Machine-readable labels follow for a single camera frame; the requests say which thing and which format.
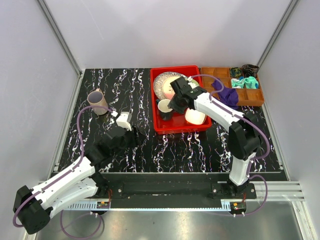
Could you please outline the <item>green panda square dish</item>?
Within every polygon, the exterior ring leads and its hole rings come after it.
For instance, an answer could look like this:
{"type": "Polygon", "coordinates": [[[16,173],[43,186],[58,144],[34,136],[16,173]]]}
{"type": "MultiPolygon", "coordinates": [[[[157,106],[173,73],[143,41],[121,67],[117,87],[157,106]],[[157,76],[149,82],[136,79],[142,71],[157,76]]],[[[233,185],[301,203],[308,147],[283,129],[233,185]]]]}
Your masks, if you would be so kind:
{"type": "Polygon", "coordinates": [[[188,80],[188,84],[192,87],[192,88],[196,88],[196,87],[198,87],[200,84],[196,81],[196,80],[194,80],[193,78],[191,78],[191,79],[189,79],[188,80]]]}

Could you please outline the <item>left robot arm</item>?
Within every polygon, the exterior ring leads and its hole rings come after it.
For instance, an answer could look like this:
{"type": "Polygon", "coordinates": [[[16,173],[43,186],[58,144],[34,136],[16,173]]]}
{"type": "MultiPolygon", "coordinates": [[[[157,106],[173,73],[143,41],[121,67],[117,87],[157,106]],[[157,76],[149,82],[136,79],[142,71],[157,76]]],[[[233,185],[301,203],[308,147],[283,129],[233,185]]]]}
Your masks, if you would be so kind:
{"type": "Polygon", "coordinates": [[[136,126],[127,130],[115,127],[84,155],[52,178],[32,188],[26,185],[17,190],[13,222],[30,235],[42,230],[60,211],[85,198],[103,198],[108,194],[108,181],[100,170],[125,150],[140,144],[136,126]]]}

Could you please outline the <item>speckled grey large plate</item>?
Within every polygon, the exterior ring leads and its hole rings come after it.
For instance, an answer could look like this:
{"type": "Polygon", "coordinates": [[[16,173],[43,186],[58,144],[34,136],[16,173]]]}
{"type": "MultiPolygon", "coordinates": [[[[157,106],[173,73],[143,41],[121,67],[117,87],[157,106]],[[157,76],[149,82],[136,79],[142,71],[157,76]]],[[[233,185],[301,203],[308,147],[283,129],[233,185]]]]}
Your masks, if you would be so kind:
{"type": "Polygon", "coordinates": [[[153,82],[153,91],[159,100],[167,99],[163,93],[163,83],[169,77],[177,77],[177,79],[180,77],[187,78],[185,75],[173,71],[167,71],[158,75],[153,82]]]}

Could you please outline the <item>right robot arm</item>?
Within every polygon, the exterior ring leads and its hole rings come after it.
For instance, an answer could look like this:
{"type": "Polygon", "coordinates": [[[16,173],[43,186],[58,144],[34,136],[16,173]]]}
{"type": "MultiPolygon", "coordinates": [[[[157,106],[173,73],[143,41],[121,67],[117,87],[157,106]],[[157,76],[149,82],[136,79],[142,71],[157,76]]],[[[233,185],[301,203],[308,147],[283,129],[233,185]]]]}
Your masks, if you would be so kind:
{"type": "Polygon", "coordinates": [[[234,110],[200,86],[191,87],[189,81],[179,77],[170,83],[174,95],[168,107],[178,113],[186,109],[205,114],[228,132],[228,150],[232,155],[232,166],[227,183],[222,184],[222,195],[239,198],[249,184],[249,171],[261,146],[261,132],[252,117],[234,110]]]}

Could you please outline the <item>iridescent pink cup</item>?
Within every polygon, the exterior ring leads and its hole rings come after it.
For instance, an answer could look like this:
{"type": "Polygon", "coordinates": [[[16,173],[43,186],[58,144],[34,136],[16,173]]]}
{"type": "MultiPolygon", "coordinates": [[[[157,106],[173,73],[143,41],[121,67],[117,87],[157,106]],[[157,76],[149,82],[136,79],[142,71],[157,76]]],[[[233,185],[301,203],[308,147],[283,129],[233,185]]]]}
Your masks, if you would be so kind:
{"type": "Polygon", "coordinates": [[[108,104],[100,88],[90,92],[87,96],[87,101],[90,106],[93,106],[92,110],[96,115],[102,116],[108,112],[107,109],[103,108],[108,107],[108,104]]]}

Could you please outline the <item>dark green mug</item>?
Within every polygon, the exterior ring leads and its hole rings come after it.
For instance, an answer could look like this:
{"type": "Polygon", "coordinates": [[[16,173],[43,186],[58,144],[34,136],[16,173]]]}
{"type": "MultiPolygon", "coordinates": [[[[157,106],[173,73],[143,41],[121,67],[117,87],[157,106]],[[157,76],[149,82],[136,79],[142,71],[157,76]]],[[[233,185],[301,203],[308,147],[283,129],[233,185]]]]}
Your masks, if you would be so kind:
{"type": "Polygon", "coordinates": [[[173,109],[169,108],[170,99],[162,99],[157,104],[160,118],[164,121],[169,121],[173,117],[173,109]]]}

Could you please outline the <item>pink cream round plate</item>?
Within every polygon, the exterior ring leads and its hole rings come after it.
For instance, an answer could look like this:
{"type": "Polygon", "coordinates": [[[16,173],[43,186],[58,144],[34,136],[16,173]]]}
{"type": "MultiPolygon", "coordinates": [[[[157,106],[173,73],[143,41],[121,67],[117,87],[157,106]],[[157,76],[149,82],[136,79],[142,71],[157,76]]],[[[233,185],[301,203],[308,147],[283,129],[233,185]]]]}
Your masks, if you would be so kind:
{"type": "Polygon", "coordinates": [[[168,77],[162,85],[163,94],[169,100],[171,100],[175,95],[175,91],[173,90],[171,83],[175,81],[177,78],[177,76],[168,77]]]}

